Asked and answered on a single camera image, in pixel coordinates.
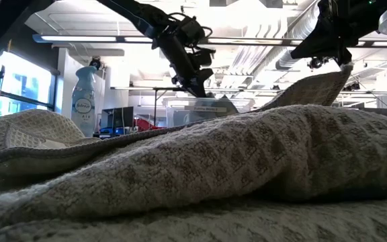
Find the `febreze bottle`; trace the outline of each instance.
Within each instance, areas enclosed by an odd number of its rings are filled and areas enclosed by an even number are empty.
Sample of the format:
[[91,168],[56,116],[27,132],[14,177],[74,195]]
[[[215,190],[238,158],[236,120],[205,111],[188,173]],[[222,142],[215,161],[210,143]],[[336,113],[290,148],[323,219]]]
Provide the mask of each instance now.
[[95,79],[96,67],[80,68],[75,74],[79,78],[73,90],[71,120],[85,137],[92,137],[95,128]]

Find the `cloth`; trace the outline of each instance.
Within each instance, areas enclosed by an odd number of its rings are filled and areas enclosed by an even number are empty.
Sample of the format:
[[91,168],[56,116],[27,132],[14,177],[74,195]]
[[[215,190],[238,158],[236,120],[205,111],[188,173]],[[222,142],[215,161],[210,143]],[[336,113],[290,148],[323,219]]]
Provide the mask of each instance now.
[[[349,72],[300,93],[329,105]],[[387,117],[274,108],[302,103],[294,88],[270,110],[103,141],[42,110],[0,118],[0,241],[387,241],[387,201],[265,201],[387,198]]]

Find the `window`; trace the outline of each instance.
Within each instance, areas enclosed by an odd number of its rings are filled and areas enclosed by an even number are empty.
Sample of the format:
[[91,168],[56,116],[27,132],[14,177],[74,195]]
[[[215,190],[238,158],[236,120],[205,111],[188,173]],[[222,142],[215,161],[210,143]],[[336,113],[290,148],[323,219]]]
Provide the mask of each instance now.
[[0,116],[29,109],[53,110],[56,77],[20,56],[4,52],[0,56]]

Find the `red object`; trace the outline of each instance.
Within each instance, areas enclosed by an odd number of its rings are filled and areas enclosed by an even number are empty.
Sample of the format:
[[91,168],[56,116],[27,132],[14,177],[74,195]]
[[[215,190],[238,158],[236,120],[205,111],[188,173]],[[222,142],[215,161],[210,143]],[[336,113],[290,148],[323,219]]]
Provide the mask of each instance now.
[[151,123],[147,122],[146,120],[143,120],[141,118],[134,120],[135,125],[138,127],[138,131],[147,131],[147,130],[156,130],[156,129],[161,129],[165,127],[156,127],[153,126]]

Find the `ceiling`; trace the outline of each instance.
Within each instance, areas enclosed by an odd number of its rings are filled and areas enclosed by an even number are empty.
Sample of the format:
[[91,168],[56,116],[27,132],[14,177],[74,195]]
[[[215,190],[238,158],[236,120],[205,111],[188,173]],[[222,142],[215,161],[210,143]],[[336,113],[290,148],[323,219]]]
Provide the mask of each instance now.
[[[219,38],[304,38],[307,30],[314,27],[317,9],[307,7],[313,0],[283,0],[282,9],[265,5],[274,0],[143,0],[140,3],[154,5],[166,13],[180,12],[196,16],[199,23],[213,29],[212,37]],[[297,24],[292,22],[299,16]],[[26,24],[40,34],[82,36],[141,36],[124,17],[95,0],[61,0],[48,9],[31,16]],[[371,33],[365,38],[387,36]],[[100,55],[107,64],[120,58],[129,64],[134,86],[171,85],[169,62],[159,50],[151,50],[149,44],[63,44],[80,62],[88,63],[91,56]],[[317,73],[338,70],[335,63],[310,70],[300,60],[290,63],[288,71],[277,70],[276,61],[283,58],[287,48],[264,46],[208,46],[216,49],[212,68],[215,75],[209,87],[269,89],[279,85],[284,89],[295,81]],[[354,74],[387,63],[387,49],[351,49],[355,66]],[[375,79],[381,71],[363,76],[366,81]]]

